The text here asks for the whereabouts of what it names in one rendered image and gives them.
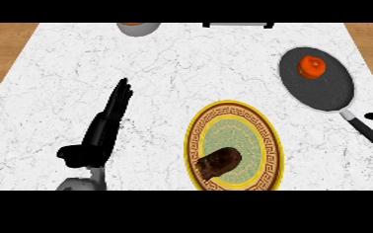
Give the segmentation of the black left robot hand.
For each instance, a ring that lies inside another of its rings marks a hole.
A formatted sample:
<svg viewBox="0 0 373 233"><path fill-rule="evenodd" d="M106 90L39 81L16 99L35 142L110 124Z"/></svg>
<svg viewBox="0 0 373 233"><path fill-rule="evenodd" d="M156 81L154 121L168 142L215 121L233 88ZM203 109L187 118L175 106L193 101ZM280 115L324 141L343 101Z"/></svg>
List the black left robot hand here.
<svg viewBox="0 0 373 233"><path fill-rule="evenodd" d="M131 96L132 90L128 80L120 79L112 91L106 107L90 123L81 143L62 147L57 152L57 157L63 159L70 168L98 168L104 166L113 150L119 122Z"/></svg>

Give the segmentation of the grey frying pan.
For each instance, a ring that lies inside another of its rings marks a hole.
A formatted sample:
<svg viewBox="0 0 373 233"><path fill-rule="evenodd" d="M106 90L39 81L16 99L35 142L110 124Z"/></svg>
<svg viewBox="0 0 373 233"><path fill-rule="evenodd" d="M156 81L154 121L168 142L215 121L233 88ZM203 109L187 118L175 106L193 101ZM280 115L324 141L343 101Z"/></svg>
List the grey frying pan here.
<svg viewBox="0 0 373 233"><path fill-rule="evenodd" d="M306 55L320 58L324 63L324 72L315 79L308 79L297 73L297 65ZM339 60L317 48L294 47L281 56L278 74L283 85L297 101L317 111L339 113L373 143L373 129L348 110L355 87L349 72Z"/></svg>

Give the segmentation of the dark brown squash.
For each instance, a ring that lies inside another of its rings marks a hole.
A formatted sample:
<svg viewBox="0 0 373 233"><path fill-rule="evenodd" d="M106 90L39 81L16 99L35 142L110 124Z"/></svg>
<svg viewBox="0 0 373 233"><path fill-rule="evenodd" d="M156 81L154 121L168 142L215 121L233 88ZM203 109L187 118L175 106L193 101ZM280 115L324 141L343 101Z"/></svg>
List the dark brown squash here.
<svg viewBox="0 0 373 233"><path fill-rule="evenodd" d="M207 181L230 172L241 161L238 151L231 147L224 147L197 159L196 168L202 178Z"/></svg>

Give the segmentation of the yellow patterned plate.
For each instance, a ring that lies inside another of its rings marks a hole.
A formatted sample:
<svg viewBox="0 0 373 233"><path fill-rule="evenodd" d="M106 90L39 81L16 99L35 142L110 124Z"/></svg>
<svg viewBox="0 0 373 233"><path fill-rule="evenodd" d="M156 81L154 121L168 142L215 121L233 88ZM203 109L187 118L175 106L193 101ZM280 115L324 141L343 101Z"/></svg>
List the yellow patterned plate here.
<svg viewBox="0 0 373 233"><path fill-rule="evenodd" d="M221 148L233 148L241 160L218 177L202 178L196 162ZM185 171L203 191L272 191L284 171L280 136L268 119L247 104L219 101L194 115L185 130Z"/></svg>

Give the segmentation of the orange tomato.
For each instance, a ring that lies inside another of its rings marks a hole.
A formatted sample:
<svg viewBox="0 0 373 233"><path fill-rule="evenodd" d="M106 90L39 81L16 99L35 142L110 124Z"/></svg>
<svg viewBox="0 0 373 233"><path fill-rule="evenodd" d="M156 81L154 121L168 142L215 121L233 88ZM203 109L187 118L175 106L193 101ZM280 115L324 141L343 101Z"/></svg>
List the orange tomato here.
<svg viewBox="0 0 373 233"><path fill-rule="evenodd" d="M318 57L305 55L297 65L299 75L306 79L317 79L325 71L325 64Z"/></svg>

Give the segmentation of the grey bowl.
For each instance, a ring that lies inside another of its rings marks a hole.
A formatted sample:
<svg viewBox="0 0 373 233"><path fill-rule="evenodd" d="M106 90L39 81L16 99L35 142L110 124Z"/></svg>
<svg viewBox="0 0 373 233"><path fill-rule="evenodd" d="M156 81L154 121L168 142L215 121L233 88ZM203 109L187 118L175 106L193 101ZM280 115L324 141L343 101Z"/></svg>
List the grey bowl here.
<svg viewBox="0 0 373 233"><path fill-rule="evenodd" d="M148 35L159 27L159 23L141 23L140 25L126 25L118 23L118 29L129 37L143 37Z"/></svg>

